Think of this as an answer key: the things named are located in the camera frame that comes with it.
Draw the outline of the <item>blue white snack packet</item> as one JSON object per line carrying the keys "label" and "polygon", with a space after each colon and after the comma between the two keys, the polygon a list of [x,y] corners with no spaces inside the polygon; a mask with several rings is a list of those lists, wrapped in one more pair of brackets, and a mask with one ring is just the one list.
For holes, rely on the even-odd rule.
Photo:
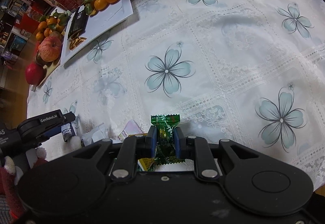
{"label": "blue white snack packet", "polygon": [[74,130],[74,127],[71,123],[67,123],[65,125],[61,126],[61,133],[63,136],[64,142],[68,142],[70,138],[76,135],[76,132]]}

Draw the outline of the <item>yellow silver snack packet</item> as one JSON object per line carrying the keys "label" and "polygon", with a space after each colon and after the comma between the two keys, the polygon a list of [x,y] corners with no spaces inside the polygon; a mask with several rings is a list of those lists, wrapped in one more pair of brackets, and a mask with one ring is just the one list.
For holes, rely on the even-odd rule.
{"label": "yellow silver snack packet", "polygon": [[142,158],[138,160],[138,165],[142,171],[149,171],[150,167],[154,164],[154,159],[152,158]]}

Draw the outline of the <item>pastel white snack packet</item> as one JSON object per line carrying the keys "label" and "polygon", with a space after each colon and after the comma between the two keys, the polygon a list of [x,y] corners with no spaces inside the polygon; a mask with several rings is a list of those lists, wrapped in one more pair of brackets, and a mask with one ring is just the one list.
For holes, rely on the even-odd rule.
{"label": "pastel white snack packet", "polygon": [[118,138],[118,140],[123,141],[123,140],[125,140],[125,138],[127,138],[131,135],[136,135],[136,134],[143,134],[143,131],[134,120],[130,120],[127,122],[124,129],[117,136],[117,138]]}

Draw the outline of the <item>grey white snack packet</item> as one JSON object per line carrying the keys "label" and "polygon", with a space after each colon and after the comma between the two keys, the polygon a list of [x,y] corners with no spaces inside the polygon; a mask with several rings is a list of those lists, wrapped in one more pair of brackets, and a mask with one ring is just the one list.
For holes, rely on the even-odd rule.
{"label": "grey white snack packet", "polygon": [[103,139],[108,139],[108,128],[106,128],[105,124],[101,124],[92,129],[90,132],[82,135],[81,145],[86,147]]}

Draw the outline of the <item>red apple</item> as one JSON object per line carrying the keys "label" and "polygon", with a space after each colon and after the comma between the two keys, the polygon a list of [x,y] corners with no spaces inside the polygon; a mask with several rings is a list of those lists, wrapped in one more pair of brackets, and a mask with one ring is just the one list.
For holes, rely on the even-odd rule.
{"label": "red apple", "polygon": [[39,85],[45,77],[44,68],[37,63],[30,63],[25,70],[26,82],[29,85]]}

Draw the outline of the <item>white floral lace tablecloth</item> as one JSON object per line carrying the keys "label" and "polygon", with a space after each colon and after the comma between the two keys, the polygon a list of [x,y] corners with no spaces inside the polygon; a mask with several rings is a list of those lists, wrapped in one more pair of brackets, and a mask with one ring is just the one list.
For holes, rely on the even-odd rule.
{"label": "white floral lace tablecloth", "polygon": [[228,138],[324,185],[324,0],[134,0],[28,96],[27,115],[76,115],[84,134],[179,114],[185,135]]}

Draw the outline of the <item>gold chocolate coins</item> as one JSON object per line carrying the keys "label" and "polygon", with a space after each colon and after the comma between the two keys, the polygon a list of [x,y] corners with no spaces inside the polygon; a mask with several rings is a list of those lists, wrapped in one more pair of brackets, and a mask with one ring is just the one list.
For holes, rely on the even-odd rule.
{"label": "gold chocolate coins", "polygon": [[86,40],[85,37],[75,36],[70,39],[69,49],[72,51]]}

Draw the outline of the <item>tangerine pile on board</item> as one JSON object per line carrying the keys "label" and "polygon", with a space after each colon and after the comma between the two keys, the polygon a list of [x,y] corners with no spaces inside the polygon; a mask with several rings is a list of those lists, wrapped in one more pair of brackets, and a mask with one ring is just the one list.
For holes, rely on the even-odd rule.
{"label": "tangerine pile on board", "polygon": [[70,17],[69,12],[59,12],[57,9],[50,15],[43,15],[39,19],[36,40],[41,43],[45,38],[54,36],[62,41]]}

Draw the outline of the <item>white rectangular plate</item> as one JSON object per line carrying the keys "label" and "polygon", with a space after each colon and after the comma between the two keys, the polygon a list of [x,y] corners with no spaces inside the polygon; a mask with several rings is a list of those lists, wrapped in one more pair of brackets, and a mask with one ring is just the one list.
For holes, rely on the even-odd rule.
{"label": "white rectangular plate", "polygon": [[61,53],[61,65],[65,65],[72,57],[90,44],[93,40],[101,36],[106,31],[125,21],[133,14],[131,0],[119,0],[119,2],[109,5],[105,10],[98,12],[95,16],[89,17],[85,31],[80,35],[85,40],[76,48],[70,50],[71,38],[66,34],[63,41]]}

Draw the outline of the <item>black snack packet on plate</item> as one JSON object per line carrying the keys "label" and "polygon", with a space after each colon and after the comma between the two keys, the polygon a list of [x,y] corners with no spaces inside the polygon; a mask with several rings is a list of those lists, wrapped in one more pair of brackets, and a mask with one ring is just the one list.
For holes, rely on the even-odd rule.
{"label": "black snack packet on plate", "polygon": [[68,32],[68,38],[74,38],[79,36],[85,31],[86,25],[88,22],[88,15],[84,5],[78,8],[75,12],[71,26]]}

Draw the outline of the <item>shelf with clutter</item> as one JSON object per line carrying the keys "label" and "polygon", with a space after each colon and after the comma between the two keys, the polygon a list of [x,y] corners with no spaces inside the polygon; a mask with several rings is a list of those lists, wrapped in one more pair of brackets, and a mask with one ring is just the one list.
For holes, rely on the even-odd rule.
{"label": "shelf with clutter", "polygon": [[1,0],[1,63],[11,67],[54,0]]}

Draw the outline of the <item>tangerines on plate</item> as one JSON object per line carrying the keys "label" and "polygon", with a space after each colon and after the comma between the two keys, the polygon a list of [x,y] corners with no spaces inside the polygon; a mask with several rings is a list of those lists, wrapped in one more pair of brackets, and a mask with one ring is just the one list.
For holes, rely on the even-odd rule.
{"label": "tangerines on plate", "polygon": [[105,10],[109,5],[117,3],[119,0],[84,0],[84,10],[86,15],[95,16],[98,12]]}

